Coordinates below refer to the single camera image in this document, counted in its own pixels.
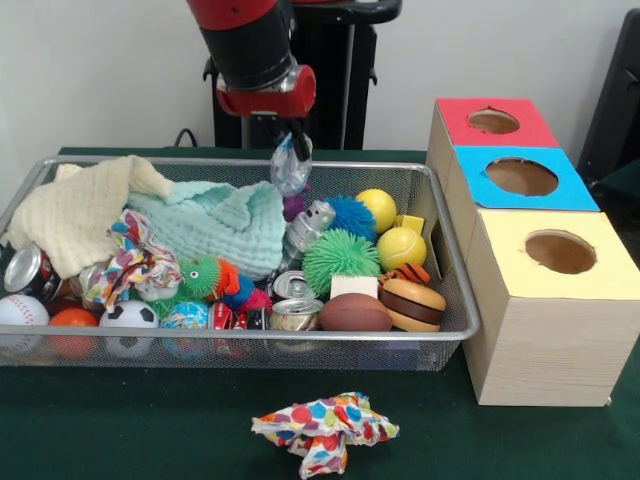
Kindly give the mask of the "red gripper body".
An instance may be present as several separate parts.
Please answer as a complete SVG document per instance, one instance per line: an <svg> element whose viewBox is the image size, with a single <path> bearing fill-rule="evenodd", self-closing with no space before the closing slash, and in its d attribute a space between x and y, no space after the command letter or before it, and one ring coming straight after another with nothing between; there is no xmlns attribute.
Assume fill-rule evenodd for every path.
<svg viewBox="0 0 640 480"><path fill-rule="evenodd" d="M304 118L315 104L316 77L309 65L295 65L281 80L262 89L243 91L229 87L219 74L216 96L230 115Z"/></svg>

